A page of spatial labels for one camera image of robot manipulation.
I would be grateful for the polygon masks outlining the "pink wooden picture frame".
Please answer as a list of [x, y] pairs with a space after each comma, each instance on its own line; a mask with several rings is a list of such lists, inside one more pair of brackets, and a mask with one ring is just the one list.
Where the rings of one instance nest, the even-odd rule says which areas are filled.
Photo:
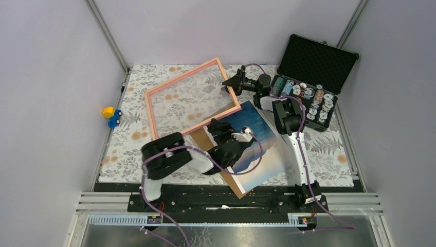
[[219, 58], [205, 62], [144, 94], [152, 139], [191, 132], [239, 110], [236, 95], [221, 91], [228, 79]]

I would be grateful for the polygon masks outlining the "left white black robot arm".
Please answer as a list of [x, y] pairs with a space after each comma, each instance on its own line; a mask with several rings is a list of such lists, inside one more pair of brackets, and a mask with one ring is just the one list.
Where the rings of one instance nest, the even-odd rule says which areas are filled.
[[142, 180], [140, 185], [140, 205], [146, 211], [154, 211], [159, 206], [161, 186], [164, 178], [183, 166], [189, 166], [204, 175], [225, 172], [230, 175], [243, 175], [235, 172], [233, 165], [244, 151], [257, 141], [249, 127], [237, 132], [229, 122], [212, 119], [207, 131], [216, 145], [208, 151], [187, 146], [180, 132], [167, 135], [142, 146]]

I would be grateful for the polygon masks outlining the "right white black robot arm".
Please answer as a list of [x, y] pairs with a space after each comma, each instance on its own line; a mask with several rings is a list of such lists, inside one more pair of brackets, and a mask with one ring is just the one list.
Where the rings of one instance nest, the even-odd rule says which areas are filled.
[[291, 95], [291, 92], [296, 91], [292, 79], [280, 76], [272, 78], [266, 73], [262, 73], [256, 80], [249, 79], [245, 69], [245, 65], [237, 69], [234, 76], [222, 83], [223, 89], [233, 89], [237, 96], [242, 91], [254, 92], [254, 105], [258, 109], [273, 112], [276, 129], [289, 149], [290, 164], [298, 171], [295, 178], [296, 208], [307, 212], [316, 202], [320, 203], [322, 192], [305, 148], [303, 129], [306, 107], [301, 99]]

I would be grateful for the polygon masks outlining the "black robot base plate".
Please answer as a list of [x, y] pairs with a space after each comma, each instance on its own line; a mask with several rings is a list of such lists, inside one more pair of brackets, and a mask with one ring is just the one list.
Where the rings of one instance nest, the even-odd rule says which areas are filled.
[[227, 186], [164, 184], [150, 204], [139, 184], [102, 183], [96, 191], [125, 192], [128, 212], [151, 213], [156, 207], [178, 223], [283, 223], [287, 213], [322, 211], [316, 203], [301, 203], [293, 186], [259, 186], [239, 199]]

